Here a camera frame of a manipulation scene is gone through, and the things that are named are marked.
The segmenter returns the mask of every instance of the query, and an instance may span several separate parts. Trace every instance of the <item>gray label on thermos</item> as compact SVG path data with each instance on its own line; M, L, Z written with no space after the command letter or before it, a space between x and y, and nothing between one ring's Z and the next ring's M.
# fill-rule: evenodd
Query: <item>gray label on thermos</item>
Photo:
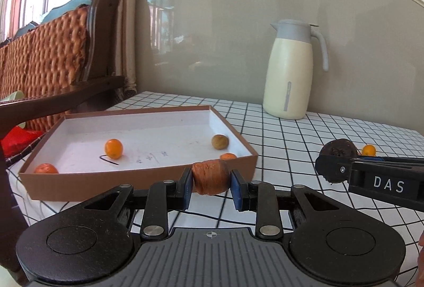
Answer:
M291 91L291 82L288 82L287 83L286 102L284 103L284 111L287 111L287 108L289 106L290 91Z

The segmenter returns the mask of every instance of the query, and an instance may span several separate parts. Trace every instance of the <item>wall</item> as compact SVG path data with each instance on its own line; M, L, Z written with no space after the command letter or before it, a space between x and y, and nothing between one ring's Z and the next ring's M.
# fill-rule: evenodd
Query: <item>wall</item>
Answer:
M414 0L167 0L163 37L150 49L150 13L136 3L140 90L261 103L275 31L292 18L318 24L309 110L424 133L424 8Z

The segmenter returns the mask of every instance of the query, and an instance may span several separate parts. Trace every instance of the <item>wicker backrest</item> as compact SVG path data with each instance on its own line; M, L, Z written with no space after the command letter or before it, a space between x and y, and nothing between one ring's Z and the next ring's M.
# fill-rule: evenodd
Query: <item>wicker backrest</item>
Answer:
M17 90L26 97L48 95L79 81L87 55L87 14L87 6L68 11L0 49L7 49L0 97ZM61 115L28 121L27 128L47 131Z

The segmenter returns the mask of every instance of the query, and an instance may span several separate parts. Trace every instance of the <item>thermos handle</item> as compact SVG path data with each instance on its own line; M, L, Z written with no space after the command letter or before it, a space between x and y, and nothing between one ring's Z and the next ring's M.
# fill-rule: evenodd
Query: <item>thermos handle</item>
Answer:
M327 53L327 45L325 44L324 37L320 32L311 28L311 36L316 37L321 45L322 52L322 68L324 71L328 72L328 53Z

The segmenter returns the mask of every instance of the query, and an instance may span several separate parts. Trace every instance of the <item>wooden armrest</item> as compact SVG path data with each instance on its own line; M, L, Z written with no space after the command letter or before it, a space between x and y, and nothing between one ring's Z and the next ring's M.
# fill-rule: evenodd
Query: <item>wooden armrest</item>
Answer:
M52 94L0 103L0 139L19 123L75 108L92 96L123 86L123 76L102 77L75 83Z

